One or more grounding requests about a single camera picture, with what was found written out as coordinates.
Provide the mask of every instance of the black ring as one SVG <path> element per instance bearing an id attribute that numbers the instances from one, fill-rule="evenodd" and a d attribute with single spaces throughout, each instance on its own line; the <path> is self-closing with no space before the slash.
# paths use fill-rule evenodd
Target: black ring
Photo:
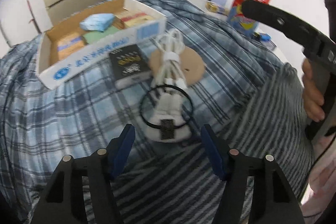
<path id="1" fill-rule="evenodd" d="M 143 102 L 144 102 L 145 98 L 146 98 L 146 97 L 149 95 L 149 93 L 151 93 L 152 91 L 157 90 L 157 89 L 161 89 L 161 88 L 170 88 L 170 89 L 177 90 L 177 91 L 181 92 L 181 93 L 182 93 L 182 94 L 189 100 L 190 105 L 191 105 L 191 113 L 190 113 L 190 115 L 189 115 L 189 119 L 187 119 L 187 120 L 185 121 L 185 123 L 183 123 L 183 124 L 181 124 L 181 125 L 179 125 L 179 126 L 175 126 L 175 127 L 174 127 L 174 130 L 184 127 L 186 124 L 188 124 L 188 123 L 190 122 L 190 120 L 191 120 L 191 118 L 192 118 L 192 116 L 193 116 L 193 114 L 194 114 L 194 105 L 193 105 L 193 102 L 192 102 L 190 96 L 187 94 L 187 92 L 185 92 L 183 89 L 180 89 L 179 87 L 174 86 L 174 85 L 158 85 L 158 86 L 156 86 L 155 88 L 152 88 L 151 90 L 149 90 L 149 91 L 142 97 L 142 99 L 141 99 L 141 101 L 140 101 L 140 105 L 139 105 L 139 111 L 140 111 L 140 117 L 141 117 L 141 119 L 143 120 L 143 122 L 144 122 L 146 125 L 148 125 L 148 126 L 151 127 L 151 128 L 162 129 L 162 126 L 158 126 L 157 124 L 153 124 L 153 123 L 150 123 L 149 121 L 147 121 L 147 120 L 145 119 L 145 117 L 143 116 L 143 114 L 142 114 L 142 113 L 143 113 L 142 105 L 143 105 Z"/>

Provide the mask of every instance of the white box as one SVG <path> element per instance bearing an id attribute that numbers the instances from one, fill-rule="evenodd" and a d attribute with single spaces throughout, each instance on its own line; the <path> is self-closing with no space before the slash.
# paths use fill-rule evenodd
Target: white box
<path id="1" fill-rule="evenodd" d="M 66 59 L 50 66 L 52 44 L 71 32 L 80 32 L 79 23 L 82 20 L 92 14 L 117 13 L 123 9 L 141 10 L 152 16 L 154 20 L 104 37 L 95 44 L 87 45 Z M 87 8 L 58 23 L 43 34 L 38 49 L 36 76 L 47 88 L 55 89 L 92 64 L 108 57 L 109 52 L 131 44 L 137 44 L 145 39 L 164 33 L 166 22 L 167 17 L 164 14 L 136 0 L 111 0 L 92 8 Z"/>

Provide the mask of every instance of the black box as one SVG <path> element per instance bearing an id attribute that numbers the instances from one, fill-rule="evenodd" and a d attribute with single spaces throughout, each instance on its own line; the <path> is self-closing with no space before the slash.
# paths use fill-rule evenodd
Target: black box
<path id="1" fill-rule="evenodd" d="M 125 89 L 151 77 L 151 69 L 137 45 L 130 45 L 109 53 L 115 77 L 115 87 Z"/>

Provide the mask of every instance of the blue oval logo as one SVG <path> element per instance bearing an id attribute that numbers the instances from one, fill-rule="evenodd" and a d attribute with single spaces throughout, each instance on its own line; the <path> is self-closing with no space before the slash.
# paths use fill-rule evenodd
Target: blue oval logo
<path id="1" fill-rule="evenodd" d="M 58 72 L 55 73 L 54 79 L 61 80 L 69 73 L 69 70 L 70 70 L 70 67 L 61 68 L 60 70 L 58 70 Z"/>

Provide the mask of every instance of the blue cloth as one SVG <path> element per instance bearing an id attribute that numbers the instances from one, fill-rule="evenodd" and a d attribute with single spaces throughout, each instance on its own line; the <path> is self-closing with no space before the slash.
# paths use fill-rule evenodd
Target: blue cloth
<path id="1" fill-rule="evenodd" d="M 167 29 L 179 29 L 206 65 L 203 79 L 188 91 L 193 138 L 173 145 L 146 140 L 138 107 L 151 81 L 117 91 L 108 58 L 48 90 L 35 75 L 37 36 L 0 60 L 0 190 L 10 206 L 29 223 L 62 157 L 106 147 L 127 123 L 135 126 L 136 139 L 123 174 L 112 184 L 125 223 L 213 219 L 225 184 L 212 172 L 199 139 L 206 123 L 246 155 L 274 155 L 298 195 L 313 152 L 303 133 L 296 71 L 186 0 L 138 1 L 165 14 Z M 153 40 L 139 47 L 147 57 L 156 49 Z M 147 117 L 152 113 L 150 100 L 143 109 Z M 89 223 L 95 223 L 87 181 L 83 185 Z M 242 218 L 251 207 L 252 180 L 248 186 Z"/>
<path id="2" fill-rule="evenodd" d="M 84 19 L 82 22 L 79 23 L 79 26 L 84 31 L 105 32 L 105 30 L 112 24 L 114 18 L 114 14 L 95 14 Z"/>

